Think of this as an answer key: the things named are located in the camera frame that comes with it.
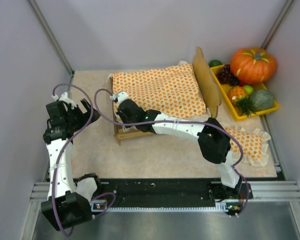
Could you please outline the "wooden pet bed frame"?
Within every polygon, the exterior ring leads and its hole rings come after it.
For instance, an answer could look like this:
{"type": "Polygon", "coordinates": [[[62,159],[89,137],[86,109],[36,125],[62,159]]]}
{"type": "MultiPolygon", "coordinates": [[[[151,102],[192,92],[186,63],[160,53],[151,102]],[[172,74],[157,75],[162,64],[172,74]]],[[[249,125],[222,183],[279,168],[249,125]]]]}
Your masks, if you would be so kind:
{"type": "MultiPolygon", "coordinates": [[[[212,70],[205,60],[204,53],[199,46],[196,47],[192,66],[194,68],[194,75],[200,90],[200,94],[206,104],[207,112],[209,113],[210,117],[217,118],[219,106],[222,103],[221,94],[215,82],[215,78],[213,77],[212,70]]],[[[117,125],[114,126],[114,138],[119,144],[121,144],[121,141],[125,139],[149,135],[151,135],[151,133],[141,132],[135,127],[127,129],[117,125]]]]}

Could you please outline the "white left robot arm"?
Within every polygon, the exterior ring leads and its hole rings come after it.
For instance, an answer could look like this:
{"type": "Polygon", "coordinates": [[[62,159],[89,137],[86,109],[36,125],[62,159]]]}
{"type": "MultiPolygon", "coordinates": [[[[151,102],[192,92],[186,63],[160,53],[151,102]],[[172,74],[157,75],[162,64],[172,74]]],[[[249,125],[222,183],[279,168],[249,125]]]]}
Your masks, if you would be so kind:
{"type": "Polygon", "coordinates": [[[90,221],[90,202],[102,192],[101,181],[95,173],[79,178],[72,174],[73,136],[100,117],[86,99],[80,102],[86,112],[69,99],[58,98],[46,105],[49,118],[43,140],[49,154],[50,184],[41,212],[57,231],[90,221]]]}

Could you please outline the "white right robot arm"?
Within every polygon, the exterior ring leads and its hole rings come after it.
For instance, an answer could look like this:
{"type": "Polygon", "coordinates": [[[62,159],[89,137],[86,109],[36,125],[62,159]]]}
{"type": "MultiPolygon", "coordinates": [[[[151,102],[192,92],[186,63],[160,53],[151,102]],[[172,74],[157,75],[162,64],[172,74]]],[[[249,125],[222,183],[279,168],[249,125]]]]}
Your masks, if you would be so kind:
{"type": "Polygon", "coordinates": [[[218,195],[222,200],[231,195],[239,196],[243,179],[234,169],[230,134],[216,119],[181,120],[157,110],[145,111],[128,97],[115,102],[118,104],[116,113],[127,128],[134,126],[142,132],[166,134],[198,143],[203,158],[216,166],[221,177],[222,191],[212,196],[218,195]]]}

